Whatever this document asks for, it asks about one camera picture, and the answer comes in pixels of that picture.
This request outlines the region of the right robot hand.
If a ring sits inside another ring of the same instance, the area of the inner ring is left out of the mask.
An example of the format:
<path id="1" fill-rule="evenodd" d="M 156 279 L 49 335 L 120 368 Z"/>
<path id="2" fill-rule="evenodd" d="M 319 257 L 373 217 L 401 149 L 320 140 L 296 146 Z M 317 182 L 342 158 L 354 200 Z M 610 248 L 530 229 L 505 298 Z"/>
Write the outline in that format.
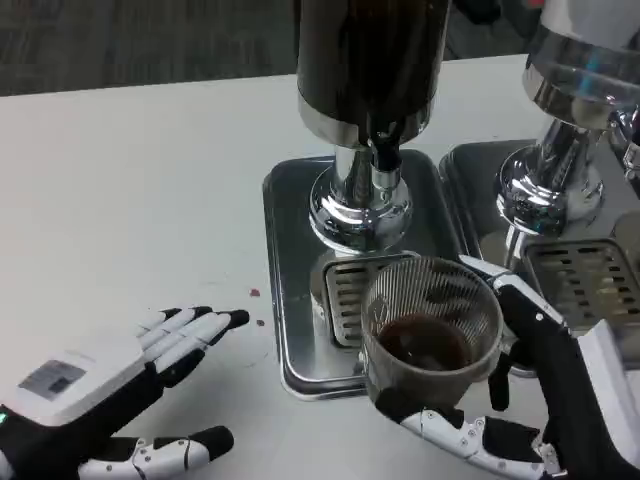
<path id="1" fill-rule="evenodd" d="M 509 479 L 635 479 L 639 412 L 614 334 L 574 335 L 516 274 L 462 255 L 385 267 L 362 303 L 386 418 Z"/>

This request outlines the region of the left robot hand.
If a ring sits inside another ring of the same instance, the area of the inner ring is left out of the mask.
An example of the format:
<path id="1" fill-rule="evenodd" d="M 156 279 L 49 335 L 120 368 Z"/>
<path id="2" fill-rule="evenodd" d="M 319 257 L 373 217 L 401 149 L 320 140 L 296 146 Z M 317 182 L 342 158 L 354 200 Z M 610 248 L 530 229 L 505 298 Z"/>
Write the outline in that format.
<path id="1" fill-rule="evenodd" d="M 224 426 L 150 440 L 117 433 L 249 321 L 245 310 L 160 310 L 133 333 L 46 360 L 1 403 L 2 478 L 176 479 L 227 454 Z"/>

